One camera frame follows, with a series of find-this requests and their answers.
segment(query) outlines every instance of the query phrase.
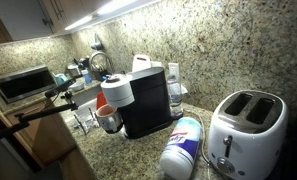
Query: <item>wall outlet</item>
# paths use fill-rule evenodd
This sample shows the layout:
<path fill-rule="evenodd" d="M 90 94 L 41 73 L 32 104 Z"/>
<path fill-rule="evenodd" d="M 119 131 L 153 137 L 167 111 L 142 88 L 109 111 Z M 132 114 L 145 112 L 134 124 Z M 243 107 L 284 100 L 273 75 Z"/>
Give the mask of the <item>wall outlet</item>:
<path fill-rule="evenodd" d="M 169 74 L 174 74 L 176 79 L 180 80 L 180 73 L 179 73 L 179 64 L 178 63 L 168 63 L 169 66 Z"/>

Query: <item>countertop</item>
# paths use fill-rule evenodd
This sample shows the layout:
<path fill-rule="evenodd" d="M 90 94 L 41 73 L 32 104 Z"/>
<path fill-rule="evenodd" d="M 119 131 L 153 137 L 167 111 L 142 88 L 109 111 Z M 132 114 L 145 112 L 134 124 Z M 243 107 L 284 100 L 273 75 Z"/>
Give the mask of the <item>countertop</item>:
<path fill-rule="evenodd" d="M 188 104 L 183 104 L 183 107 L 198 113 L 208 130 L 211 111 Z M 194 113 L 185 111 L 184 116 L 199 121 Z M 125 138 L 123 129 L 116 134 L 107 134 L 101 128 L 92 127 L 85 136 L 80 128 L 72 127 L 74 123 L 69 121 L 67 126 L 98 179 L 172 179 L 161 170 L 159 158 L 177 121 L 168 128 L 134 140 Z M 223 179 L 202 158 L 201 142 L 190 179 Z"/>
<path fill-rule="evenodd" d="M 77 78 L 76 81 L 84 81 L 83 78 Z M 82 91 L 78 91 L 78 92 L 73 92 L 74 95 L 82 93 L 85 90 L 88 90 L 90 88 L 96 87 L 98 85 L 100 85 L 100 81 L 97 80 L 93 80 L 93 82 L 89 85 L 85 85 L 85 88 Z M 4 115 L 8 115 L 12 112 L 15 112 L 17 110 L 20 110 L 22 108 L 31 106 L 32 104 L 41 102 L 41 101 L 46 101 L 46 100 L 51 100 L 53 101 L 55 99 L 55 97 L 52 97 L 50 99 L 47 99 L 45 96 L 45 92 L 43 93 L 39 93 L 30 97 L 27 97 L 25 99 L 10 103 L 10 104 L 6 104 L 6 102 L 0 97 L 0 110 Z"/>

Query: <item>toaster knob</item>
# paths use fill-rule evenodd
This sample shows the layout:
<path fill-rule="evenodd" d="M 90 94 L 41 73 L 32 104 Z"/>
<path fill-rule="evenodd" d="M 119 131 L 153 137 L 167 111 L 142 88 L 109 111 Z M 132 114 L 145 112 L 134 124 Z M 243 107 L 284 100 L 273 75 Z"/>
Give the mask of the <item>toaster knob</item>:
<path fill-rule="evenodd" d="M 227 174 L 230 174 L 235 171 L 234 166 L 224 158 L 218 158 L 217 166 L 222 172 Z"/>

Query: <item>cord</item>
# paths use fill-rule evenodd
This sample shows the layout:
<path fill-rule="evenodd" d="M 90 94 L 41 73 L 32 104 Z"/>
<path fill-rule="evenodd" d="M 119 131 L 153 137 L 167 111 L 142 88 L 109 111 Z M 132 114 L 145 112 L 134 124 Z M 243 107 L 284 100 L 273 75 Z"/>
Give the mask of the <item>cord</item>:
<path fill-rule="evenodd" d="M 207 175 L 208 175 L 208 179 L 210 180 L 209 163 L 207 164 Z"/>
<path fill-rule="evenodd" d="M 46 108 L 48 108 L 51 104 L 53 104 L 53 103 L 56 101 L 56 99 L 58 98 L 59 94 L 60 94 L 60 93 L 58 93 L 57 96 L 55 97 L 55 99 L 52 100 L 49 104 L 44 103 L 44 104 L 45 104 L 45 107 L 44 107 L 44 109 L 42 109 L 41 111 L 46 110 Z"/>
<path fill-rule="evenodd" d="M 184 110 L 185 111 L 187 111 L 187 112 L 190 112 L 190 113 L 193 113 L 193 114 L 195 114 L 196 116 L 198 116 L 198 118 L 199 118 L 199 121 L 200 121 L 200 123 L 201 123 L 201 127 L 202 127 L 202 129 L 203 129 L 203 138 L 202 138 L 202 144 L 201 144 L 201 154 L 202 154 L 202 157 L 203 157 L 203 159 L 207 162 L 207 164 L 209 165 L 209 160 L 208 160 L 208 158 L 206 157 L 206 155 L 205 155 L 205 152 L 204 152 L 204 147 L 205 147 L 205 143 L 206 143 L 206 128 L 205 128 L 205 126 L 204 126 L 204 123 L 203 123 L 203 121 L 202 121 L 202 119 L 201 119 L 201 117 L 200 117 L 200 115 L 199 115 L 199 111 L 195 111 L 194 109 L 192 109 L 192 108 L 184 108 Z"/>

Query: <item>toaster lever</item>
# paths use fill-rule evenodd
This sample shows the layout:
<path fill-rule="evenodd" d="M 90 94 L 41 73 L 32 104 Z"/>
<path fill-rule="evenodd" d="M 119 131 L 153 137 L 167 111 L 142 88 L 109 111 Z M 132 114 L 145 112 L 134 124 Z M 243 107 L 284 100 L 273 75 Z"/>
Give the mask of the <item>toaster lever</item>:
<path fill-rule="evenodd" d="M 224 145 L 226 145 L 226 151 L 225 151 L 225 157 L 229 158 L 229 153 L 230 153 L 230 147 L 232 143 L 232 136 L 229 135 L 228 137 L 223 139 Z"/>

